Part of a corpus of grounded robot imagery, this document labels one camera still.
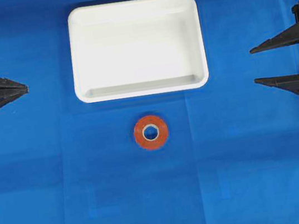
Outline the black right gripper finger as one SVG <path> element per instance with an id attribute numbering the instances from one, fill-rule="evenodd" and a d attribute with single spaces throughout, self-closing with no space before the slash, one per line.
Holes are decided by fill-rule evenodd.
<path id="1" fill-rule="evenodd" d="M 276 87 L 299 95 L 299 75 L 257 78 L 254 80 L 254 83 L 268 87 Z"/>
<path id="2" fill-rule="evenodd" d="M 274 36 L 273 38 L 263 42 L 259 46 L 252 48 L 249 53 L 253 54 L 257 52 L 263 52 L 296 43 L 299 43 L 299 23 L 294 24 L 277 36 Z"/>

